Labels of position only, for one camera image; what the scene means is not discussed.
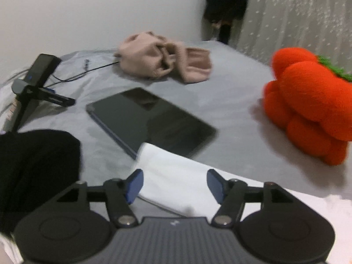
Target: curtain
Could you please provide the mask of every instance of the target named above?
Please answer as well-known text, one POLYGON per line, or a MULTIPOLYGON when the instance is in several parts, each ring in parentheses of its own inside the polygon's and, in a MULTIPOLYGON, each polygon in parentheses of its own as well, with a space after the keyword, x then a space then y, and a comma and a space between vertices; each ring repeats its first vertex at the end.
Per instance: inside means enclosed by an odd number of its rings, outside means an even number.
POLYGON ((265 64, 283 47, 304 47, 352 73, 352 0, 249 0, 229 45, 265 64))

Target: white towel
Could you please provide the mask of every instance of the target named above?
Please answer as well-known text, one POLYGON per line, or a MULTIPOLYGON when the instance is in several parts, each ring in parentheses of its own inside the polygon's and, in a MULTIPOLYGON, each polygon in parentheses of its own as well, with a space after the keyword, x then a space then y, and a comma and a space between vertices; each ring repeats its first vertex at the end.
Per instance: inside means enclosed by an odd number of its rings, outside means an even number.
MULTIPOLYGON (((132 170, 135 169, 144 172, 139 196, 151 203, 183 216, 206 216, 208 220, 219 209, 207 186, 206 174, 212 167, 145 143, 138 152, 132 170)), ((249 186, 263 186, 259 181, 216 171, 227 180, 237 178, 249 186)), ((352 202, 339 196, 320 198, 292 190, 288 192, 324 216, 334 227, 336 240, 328 263, 352 264, 352 202)), ((246 204, 242 218, 258 209, 258 204, 246 204)))
POLYGON ((0 264, 20 264, 23 258, 17 245, 0 234, 0 264))

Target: tablet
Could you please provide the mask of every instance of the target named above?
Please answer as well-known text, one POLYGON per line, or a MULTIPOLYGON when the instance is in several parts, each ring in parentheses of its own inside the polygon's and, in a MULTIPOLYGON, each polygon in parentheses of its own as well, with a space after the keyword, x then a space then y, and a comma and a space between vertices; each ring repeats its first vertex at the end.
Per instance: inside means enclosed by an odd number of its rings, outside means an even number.
POLYGON ((190 157, 216 133, 212 126, 142 88, 88 104, 86 111, 134 159, 144 142, 190 157))

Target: beige knit hat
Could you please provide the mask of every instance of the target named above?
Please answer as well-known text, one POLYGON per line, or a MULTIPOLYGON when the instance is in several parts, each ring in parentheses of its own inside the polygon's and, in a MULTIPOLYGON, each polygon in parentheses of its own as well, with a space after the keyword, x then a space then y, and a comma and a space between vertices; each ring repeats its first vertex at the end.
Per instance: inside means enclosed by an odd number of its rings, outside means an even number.
POLYGON ((115 56, 121 56, 124 72, 140 77, 159 78, 176 69, 185 82, 194 83, 207 80, 212 70, 208 50, 186 48, 151 31, 128 37, 115 56))

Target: gray bed sheet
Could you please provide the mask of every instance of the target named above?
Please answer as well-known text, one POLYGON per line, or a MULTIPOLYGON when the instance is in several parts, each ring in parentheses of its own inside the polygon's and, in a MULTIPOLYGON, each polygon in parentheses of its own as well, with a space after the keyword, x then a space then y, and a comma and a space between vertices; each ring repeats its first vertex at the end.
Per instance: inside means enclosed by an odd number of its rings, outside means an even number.
MULTIPOLYGON (((76 105, 64 109, 43 102, 20 131, 51 128, 68 131, 78 138, 82 143, 81 178, 89 185, 125 178, 133 160, 88 116, 85 106, 140 86, 218 129, 218 136, 194 160, 318 197, 339 194, 352 199, 352 157, 343 165, 329 167, 295 148, 263 113, 262 89, 273 79, 269 67, 215 41, 190 45, 211 51, 214 68, 208 81, 185 85, 171 76, 157 81, 137 79, 124 74, 119 65, 113 65, 92 71, 77 81, 56 85, 56 92, 77 99, 76 105)), ((113 53, 114 50, 80 51, 65 55, 55 74, 68 78, 82 72, 84 59, 90 60, 90 68, 111 63, 117 60, 113 53)), ((12 98, 11 84, 3 86, 1 106, 4 108, 12 98)), ((106 216, 102 204, 92 204, 92 208, 106 216)), ((173 215, 141 199, 136 200, 132 209, 139 219, 173 215)))

